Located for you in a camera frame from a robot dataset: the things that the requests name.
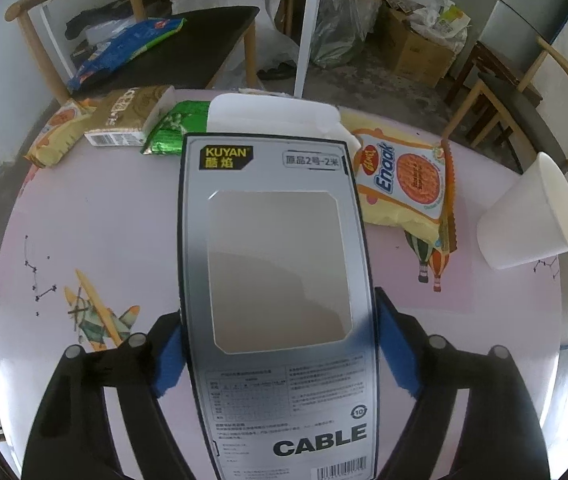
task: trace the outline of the black chair seat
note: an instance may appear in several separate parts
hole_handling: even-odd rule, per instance
[[[534,150],[537,153],[547,153],[561,171],[566,173],[568,171],[566,155],[534,105],[509,82],[483,72],[479,77],[513,116]]]
[[[206,88],[258,12],[257,7],[218,7],[172,16],[186,18],[177,34],[111,74],[96,73],[72,95],[83,99],[111,90],[164,84]]]

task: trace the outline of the round gray bolt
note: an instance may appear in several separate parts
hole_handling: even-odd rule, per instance
[[[508,356],[510,355],[508,348],[502,345],[497,345],[495,348],[493,348],[493,351],[495,352],[495,355],[500,359],[508,359]]]
[[[71,345],[66,349],[64,355],[69,359],[75,359],[80,354],[81,351],[82,351],[81,346]]]
[[[428,338],[428,342],[432,348],[437,348],[438,350],[446,348],[446,339],[440,335],[432,335]]]
[[[137,348],[138,346],[142,346],[146,342],[146,336],[141,332],[133,334],[131,337],[128,338],[128,344],[132,346],[132,348]]]

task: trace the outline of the green hot air balloon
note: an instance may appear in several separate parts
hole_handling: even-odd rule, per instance
[[[419,276],[417,279],[421,283],[428,283],[428,260],[433,252],[433,246],[427,244],[424,240],[420,240],[420,238],[410,234],[408,231],[404,231],[404,233],[408,245],[417,254],[417,259],[419,260]]]

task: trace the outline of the brown box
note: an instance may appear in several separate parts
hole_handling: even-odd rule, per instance
[[[446,75],[454,52],[411,30],[407,16],[382,3],[375,23],[382,59],[393,74],[434,87]]]

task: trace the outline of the airplane illustration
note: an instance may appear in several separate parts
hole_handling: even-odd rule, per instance
[[[115,346],[120,346],[126,339],[138,319],[140,307],[130,307],[120,317],[115,316],[110,308],[107,308],[100,300],[93,284],[79,269],[75,274],[80,286],[75,294],[69,287],[64,287],[64,296],[71,310],[68,312],[75,320],[75,331],[79,328],[94,351],[106,350],[105,338],[110,338]]]

